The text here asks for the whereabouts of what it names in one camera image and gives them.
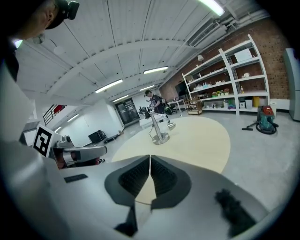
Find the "white metal shelving unit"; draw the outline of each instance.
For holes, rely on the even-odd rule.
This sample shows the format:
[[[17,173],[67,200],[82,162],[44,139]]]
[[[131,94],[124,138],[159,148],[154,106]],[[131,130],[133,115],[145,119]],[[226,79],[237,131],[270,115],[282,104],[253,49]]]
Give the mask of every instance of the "white metal shelving unit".
[[[234,98],[235,100],[235,106],[236,109],[222,109],[222,108],[203,108],[202,110],[204,111],[231,111],[231,112],[236,112],[237,115],[240,114],[241,112],[257,112],[257,107],[253,107],[252,109],[239,109],[239,98],[240,97],[255,97],[255,96],[266,96],[267,97],[267,102],[268,105],[270,104],[270,92],[269,92],[269,84],[268,84],[268,78],[267,78],[267,73],[266,73],[266,69],[264,67],[263,64],[263,60],[262,57],[255,45],[255,42],[253,41],[253,39],[251,38],[250,34],[248,34],[249,40],[244,41],[226,51],[223,51],[222,49],[219,49],[220,54],[218,54],[217,56],[207,60],[206,62],[202,63],[201,65],[197,66],[196,68],[194,68],[193,70],[189,71],[187,74],[182,74],[182,77],[186,83],[187,86],[187,90],[190,96],[190,99],[192,99],[191,94],[192,93],[196,93],[196,92],[202,92],[205,91],[207,89],[210,88],[214,88],[214,87],[218,87],[218,86],[222,86],[222,85],[226,85],[226,84],[231,84],[232,85],[232,89],[233,89],[233,94],[227,95],[227,96],[219,96],[219,97],[210,97],[210,98],[206,98],[206,99],[201,99],[201,101],[210,101],[210,100],[218,100],[218,99],[225,99],[225,98]],[[250,59],[247,59],[245,61],[242,62],[237,62],[237,63],[230,63],[230,56],[234,55],[235,53],[242,51],[244,49],[247,48],[253,48],[255,53],[256,53],[256,57],[252,57]],[[225,64],[225,67],[219,70],[216,70],[214,72],[211,72],[207,75],[201,76],[198,79],[193,80],[192,82],[187,82],[186,80],[186,76],[188,75],[194,75],[199,73],[200,71],[214,65],[217,62],[223,61]],[[235,72],[236,68],[240,68],[246,65],[250,65],[250,64],[254,64],[254,63],[259,63],[261,70],[262,70],[262,75],[255,75],[255,76],[250,76],[250,77],[245,77],[245,78],[240,78],[237,79],[237,75]],[[224,72],[228,72],[229,77],[230,77],[230,81],[227,82],[223,82],[221,84],[215,84],[211,87],[208,88],[204,88],[204,89],[200,89],[200,90],[194,90],[192,92],[189,91],[189,86],[193,83],[198,83],[200,81],[203,81],[205,79],[208,79],[212,76],[216,76],[218,74],[224,73]],[[258,91],[249,91],[249,92],[244,92],[244,93],[239,93],[237,85],[239,86],[239,82],[242,81],[251,81],[252,79],[259,79],[262,78],[264,79],[264,83],[265,83],[265,90],[258,90]]]

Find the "box on shelf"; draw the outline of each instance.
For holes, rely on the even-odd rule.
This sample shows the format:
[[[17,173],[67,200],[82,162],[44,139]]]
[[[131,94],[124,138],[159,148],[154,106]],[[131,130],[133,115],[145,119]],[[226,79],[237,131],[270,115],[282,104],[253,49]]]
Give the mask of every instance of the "box on shelf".
[[[240,102],[240,108],[244,109],[245,108],[245,102]]]
[[[247,97],[245,99],[245,103],[246,103],[246,108],[247,109],[252,109],[253,104],[252,104],[252,97]]]
[[[253,97],[253,105],[254,105],[254,107],[259,106],[259,97]]]
[[[188,75],[188,76],[186,76],[186,80],[189,83],[189,82],[192,82],[194,79],[192,76]]]
[[[234,56],[238,62],[242,62],[244,60],[248,60],[252,58],[252,54],[248,48],[243,51],[235,53]]]

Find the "white wall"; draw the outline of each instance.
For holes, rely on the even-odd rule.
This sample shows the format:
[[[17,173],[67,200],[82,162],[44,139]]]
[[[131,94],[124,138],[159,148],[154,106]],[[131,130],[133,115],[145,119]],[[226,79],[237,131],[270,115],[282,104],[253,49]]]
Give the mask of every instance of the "white wall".
[[[72,112],[76,108],[77,106],[66,106],[57,115],[55,115],[53,119],[51,119],[51,121],[47,124],[47,128],[53,131],[56,130],[57,129],[56,124],[58,124],[64,117],[66,117],[70,112]]]
[[[27,146],[31,146],[33,144],[34,137],[36,135],[36,130],[24,133]]]
[[[33,106],[33,111],[28,120],[39,120],[40,124],[45,126],[44,119],[43,119],[43,112],[42,112],[42,108],[43,108],[42,101],[31,99],[30,103]]]
[[[113,106],[102,99],[79,112],[73,121],[62,124],[57,133],[70,136],[74,146],[80,147],[90,143],[90,134],[102,130],[107,137],[111,137],[123,130],[122,125]]]

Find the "refrigerator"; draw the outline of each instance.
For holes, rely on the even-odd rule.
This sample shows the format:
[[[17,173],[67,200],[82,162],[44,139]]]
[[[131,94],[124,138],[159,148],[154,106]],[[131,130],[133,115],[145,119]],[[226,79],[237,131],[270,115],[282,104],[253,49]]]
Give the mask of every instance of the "refrigerator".
[[[284,62],[290,89],[289,113],[293,120],[300,121],[300,61],[292,48],[286,48]]]

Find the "fluorescent ceiling light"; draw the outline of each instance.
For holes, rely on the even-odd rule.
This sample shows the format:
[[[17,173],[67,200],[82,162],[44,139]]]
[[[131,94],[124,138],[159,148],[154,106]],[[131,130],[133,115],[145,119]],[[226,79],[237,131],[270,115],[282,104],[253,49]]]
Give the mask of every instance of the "fluorescent ceiling light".
[[[70,120],[68,120],[67,122],[72,121],[74,118],[77,118],[79,114],[76,114],[74,117],[72,117]]]
[[[56,131],[60,130],[61,128],[62,128],[62,126],[60,126],[58,129],[56,129],[54,132],[56,132]]]
[[[23,40],[15,41],[15,47],[18,48]]]
[[[127,98],[128,96],[129,96],[129,95],[126,95],[126,96],[120,97],[120,98],[118,98],[118,99],[114,100],[114,102],[116,102],[116,101],[119,101],[119,100],[121,100],[121,99],[123,99],[123,98]]]
[[[152,85],[152,86],[147,87],[147,88],[142,88],[142,89],[140,89],[140,91],[143,91],[143,90],[148,89],[148,88],[153,88],[154,86],[155,86],[155,85]]]
[[[95,91],[95,93],[102,92],[102,91],[104,91],[104,90],[106,90],[106,89],[108,89],[108,88],[110,88],[110,87],[112,87],[112,86],[114,86],[114,85],[117,85],[117,84],[119,84],[119,83],[121,83],[121,82],[123,82],[122,79],[117,80],[117,81],[115,81],[115,82],[112,82],[112,83],[110,83],[110,84],[108,84],[108,85],[106,85],[106,86],[104,86],[104,87],[102,87],[102,88],[99,88],[98,90]]]
[[[208,6],[212,11],[214,11],[219,16],[222,16],[225,12],[224,9],[221,8],[214,0],[200,0],[203,4]]]
[[[150,69],[150,70],[144,71],[144,74],[147,74],[147,73],[154,73],[154,72],[157,72],[157,71],[166,70],[166,69],[168,69],[168,68],[169,68],[169,67],[159,67],[159,68],[155,68],[155,69]]]

